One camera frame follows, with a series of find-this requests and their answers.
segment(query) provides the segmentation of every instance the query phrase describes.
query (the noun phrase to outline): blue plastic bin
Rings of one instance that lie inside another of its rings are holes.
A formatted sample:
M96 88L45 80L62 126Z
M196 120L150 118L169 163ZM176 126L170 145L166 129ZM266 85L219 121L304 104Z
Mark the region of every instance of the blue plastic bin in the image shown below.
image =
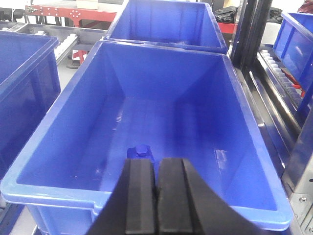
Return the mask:
M283 12L274 51L307 91L313 83L313 14Z
M0 179L60 93L58 39L0 32Z
M124 1L106 39L227 53L207 3L168 0Z
M244 217L288 227L289 202L230 59L179 48L96 43L7 172L2 195L27 204L43 233L83 235L127 149L141 144L155 168L164 157L188 158Z

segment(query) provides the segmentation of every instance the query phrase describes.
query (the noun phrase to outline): metal bracket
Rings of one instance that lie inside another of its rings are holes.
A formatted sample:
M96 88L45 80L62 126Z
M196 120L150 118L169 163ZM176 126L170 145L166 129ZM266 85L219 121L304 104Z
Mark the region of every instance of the metal bracket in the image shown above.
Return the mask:
M305 217L307 216L311 205L313 203L313 198L309 194L292 193L290 196L290 204L292 206L293 212L299 224L302 224Z

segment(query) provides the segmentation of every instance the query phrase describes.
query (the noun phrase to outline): bin floor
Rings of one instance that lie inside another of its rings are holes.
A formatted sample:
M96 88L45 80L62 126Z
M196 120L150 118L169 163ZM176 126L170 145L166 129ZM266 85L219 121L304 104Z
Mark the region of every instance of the bin floor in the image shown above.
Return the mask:
M127 149L146 144L151 147L155 171L164 157L188 158L219 193L221 184L212 141L212 118L203 106L108 97L73 176L72 187L112 191Z

